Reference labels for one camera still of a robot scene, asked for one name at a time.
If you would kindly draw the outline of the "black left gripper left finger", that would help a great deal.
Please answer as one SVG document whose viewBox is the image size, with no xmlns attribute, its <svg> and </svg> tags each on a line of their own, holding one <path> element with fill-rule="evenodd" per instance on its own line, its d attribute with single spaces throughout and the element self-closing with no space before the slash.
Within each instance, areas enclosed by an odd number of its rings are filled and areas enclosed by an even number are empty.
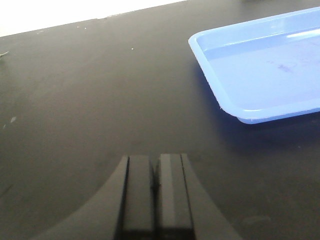
<svg viewBox="0 0 320 240">
<path fill-rule="evenodd" d="M 153 240 L 153 168 L 146 155 L 125 155 L 84 205 L 37 240 Z"/>
</svg>

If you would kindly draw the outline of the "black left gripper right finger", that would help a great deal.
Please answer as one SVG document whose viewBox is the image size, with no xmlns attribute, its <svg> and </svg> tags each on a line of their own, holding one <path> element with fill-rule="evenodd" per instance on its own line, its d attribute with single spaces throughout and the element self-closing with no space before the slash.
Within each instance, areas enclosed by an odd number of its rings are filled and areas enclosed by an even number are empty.
<svg viewBox="0 0 320 240">
<path fill-rule="evenodd" d="M 201 185 L 186 154 L 161 154 L 156 178 L 157 239 L 241 239 Z"/>
</svg>

